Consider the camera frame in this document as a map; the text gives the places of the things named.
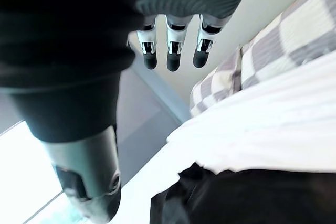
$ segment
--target white bed sheet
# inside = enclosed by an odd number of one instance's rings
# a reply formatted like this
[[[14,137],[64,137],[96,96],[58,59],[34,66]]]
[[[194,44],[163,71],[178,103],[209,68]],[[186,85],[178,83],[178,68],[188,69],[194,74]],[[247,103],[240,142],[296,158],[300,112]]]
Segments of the white bed sheet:
[[[189,120],[123,187],[112,224],[148,224],[150,200],[194,162],[219,173],[336,172],[336,53],[246,89]]]

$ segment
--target floor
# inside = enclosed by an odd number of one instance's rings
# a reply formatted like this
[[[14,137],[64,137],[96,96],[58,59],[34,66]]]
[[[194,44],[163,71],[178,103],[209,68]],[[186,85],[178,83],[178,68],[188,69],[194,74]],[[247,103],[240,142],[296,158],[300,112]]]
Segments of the floor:
[[[122,184],[126,184],[166,143],[180,124],[132,69],[121,77],[117,136]]]

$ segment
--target black fabric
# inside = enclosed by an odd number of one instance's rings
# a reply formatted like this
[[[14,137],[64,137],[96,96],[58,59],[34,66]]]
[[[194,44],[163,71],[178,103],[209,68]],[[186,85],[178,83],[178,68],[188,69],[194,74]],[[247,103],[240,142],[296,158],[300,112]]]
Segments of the black fabric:
[[[150,224],[336,223],[336,174],[226,170],[193,164],[151,201]]]
[[[116,130],[120,74],[48,92],[10,94],[32,134],[45,142],[71,142]]]

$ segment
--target gray floor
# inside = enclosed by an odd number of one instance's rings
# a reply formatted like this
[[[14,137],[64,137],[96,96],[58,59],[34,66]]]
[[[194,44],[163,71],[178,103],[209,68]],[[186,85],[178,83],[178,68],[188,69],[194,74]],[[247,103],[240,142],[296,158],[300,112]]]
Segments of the gray floor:
[[[0,134],[20,121],[0,95]],[[126,184],[166,143],[179,126],[151,89],[129,69],[122,74],[118,103],[118,149],[122,184]]]

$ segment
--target black sleeve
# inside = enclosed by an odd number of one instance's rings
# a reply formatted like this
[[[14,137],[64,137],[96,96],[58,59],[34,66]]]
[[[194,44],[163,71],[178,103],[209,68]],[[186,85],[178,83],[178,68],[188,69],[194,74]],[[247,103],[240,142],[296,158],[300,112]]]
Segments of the black sleeve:
[[[0,91],[32,133],[50,142],[115,125],[135,0],[0,0]]]

